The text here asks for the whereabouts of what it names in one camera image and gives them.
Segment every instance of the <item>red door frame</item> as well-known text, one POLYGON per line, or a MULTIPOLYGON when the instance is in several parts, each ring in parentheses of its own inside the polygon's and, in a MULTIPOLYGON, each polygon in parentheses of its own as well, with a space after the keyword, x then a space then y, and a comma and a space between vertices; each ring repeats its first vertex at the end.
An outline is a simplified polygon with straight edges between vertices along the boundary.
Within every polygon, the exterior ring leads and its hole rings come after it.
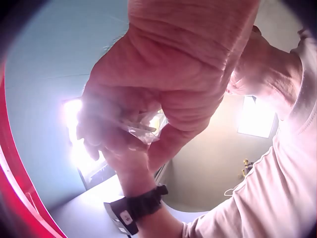
POLYGON ((0 65, 0 191, 10 211, 34 238, 67 238, 52 219, 28 176, 16 149, 8 119, 4 64, 0 65))

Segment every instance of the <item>clear plastic bag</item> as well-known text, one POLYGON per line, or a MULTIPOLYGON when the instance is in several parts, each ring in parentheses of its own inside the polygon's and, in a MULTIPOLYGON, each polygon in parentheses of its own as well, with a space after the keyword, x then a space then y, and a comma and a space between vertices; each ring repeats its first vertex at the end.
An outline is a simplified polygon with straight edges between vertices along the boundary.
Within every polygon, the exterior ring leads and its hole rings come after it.
POLYGON ((140 118, 140 122, 122 120, 121 129, 129 132, 144 144, 158 141, 162 128, 167 124, 165 115, 161 112, 155 114, 142 113, 140 114, 140 118))

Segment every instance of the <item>hand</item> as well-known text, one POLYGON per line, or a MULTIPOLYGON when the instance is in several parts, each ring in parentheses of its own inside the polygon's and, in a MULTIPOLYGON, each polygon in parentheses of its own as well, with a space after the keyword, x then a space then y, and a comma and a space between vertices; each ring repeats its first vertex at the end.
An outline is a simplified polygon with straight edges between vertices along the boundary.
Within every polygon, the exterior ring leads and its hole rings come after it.
POLYGON ((156 183, 148 170, 147 148, 144 144, 125 131, 113 129, 108 132, 106 139, 112 138, 112 141, 126 145, 121 146, 119 154, 112 150, 111 142, 108 141, 105 143, 109 149, 104 146, 100 148, 108 165, 116 171, 124 195, 138 196, 154 189, 156 183))
POLYGON ((148 167, 173 158, 222 101, 257 7, 253 0, 130 0, 128 32, 95 64, 82 95, 78 131, 88 151, 97 157, 101 145, 120 153, 126 144, 108 133, 115 123, 162 108, 169 123, 149 147, 148 167))
POLYGON ((231 74, 226 89, 228 94, 260 96, 264 93, 267 74, 261 69, 264 70, 262 65, 271 58, 270 48, 259 28, 253 26, 248 43, 231 74))

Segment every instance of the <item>shirt sleeve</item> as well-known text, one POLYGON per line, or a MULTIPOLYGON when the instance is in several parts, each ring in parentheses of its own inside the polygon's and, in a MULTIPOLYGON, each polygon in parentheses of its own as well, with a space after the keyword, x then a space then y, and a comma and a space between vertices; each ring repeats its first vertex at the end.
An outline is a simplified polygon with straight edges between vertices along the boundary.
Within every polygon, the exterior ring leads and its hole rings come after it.
POLYGON ((294 52, 303 64, 301 90, 273 146, 230 199, 184 224, 183 238, 297 238, 316 223, 316 45, 303 36, 294 52))

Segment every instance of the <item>wrist strap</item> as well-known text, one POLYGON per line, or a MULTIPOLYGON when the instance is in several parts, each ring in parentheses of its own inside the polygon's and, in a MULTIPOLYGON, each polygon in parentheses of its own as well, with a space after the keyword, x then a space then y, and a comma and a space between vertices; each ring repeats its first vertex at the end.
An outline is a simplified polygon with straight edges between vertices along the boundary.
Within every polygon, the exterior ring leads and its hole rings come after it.
POLYGON ((161 208, 162 195, 166 194, 168 194, 167 187, 161 185, 140 196, 128 197, 127 204, 131 218, 137 221, 141 217, 155 213, 161 208))

